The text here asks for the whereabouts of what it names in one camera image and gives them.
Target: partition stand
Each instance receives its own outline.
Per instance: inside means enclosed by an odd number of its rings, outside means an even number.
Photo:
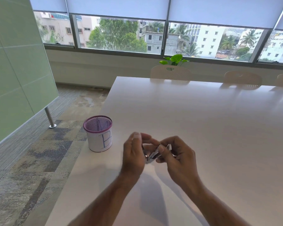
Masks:
[[[47,115],[49,123],[50,123],[49,128],[55,128],[57,125],[53,123],[53,118],[50,115],[48,107],[45,108],[45,112],[46,112],[46,115]]]

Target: palm tree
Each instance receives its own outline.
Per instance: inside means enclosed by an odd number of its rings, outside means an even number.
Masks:
[[[186,49],[184,49],[183,51],[183,55],[184,56],[195,56],[198,54],[198,51],[197,51],[197,44],[196,43],[192,43],[190,46],[188,46]]]
[[[164,24],[160,21],[154,21],[149,25],[150,32],[164,32]]]
[[[178,49],[183,50],[183,47],[186,46],[186,42],[190,40],[189,36],[187,35],[191,30],[186,29],[188,27],[188,24],[180,24],[176,28],[176,34],[179,34],[179,40],[178,40]]]
[[[255,41],[256,41],[256,35],[258,33],[255,33],[255,30],[250,30],[246,35],[243,36],[243,39],[241,41],[241,44],[245,44],[245,48],[246,48],[246,45],[250,45],[250,46],[253,46],[255,44]]]
[[[168,32],[168,34],[175,34],[175,29],[174,28],[169,28],[169,32]]]
[[[220,48],[224,50],[230,50],[233,49],[234,44],[235,44],[235,38],[232,35],[230,35],[221,42]]]

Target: forearm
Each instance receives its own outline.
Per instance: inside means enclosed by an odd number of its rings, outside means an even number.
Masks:
[[[68,226],[110,226],[113,224],[124,199],[136,181],[119,175]]]
[[[186,194],[199,208],[210,226],[250,226],[235,211],[228,207],[200,181],[195,189],[186,189]]]

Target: floor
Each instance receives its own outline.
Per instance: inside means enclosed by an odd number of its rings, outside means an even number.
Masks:
[[[109,90],[57,84],[49,105],[57,127],[41,111],[0,144],[0,225],[44,226]]]

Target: white table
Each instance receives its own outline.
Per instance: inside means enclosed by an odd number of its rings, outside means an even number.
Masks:
[[[254,226],[283,226],[283,89],[244,90],[221,83],[117,77],[101,114],[113,144],[87,142],[46,226],[66,225],[120,170],[133,131],[161,140],[178,135],[196,152],[204,184]],[[114,225],[207,225],[170,179],[165,164],[146,165]]]

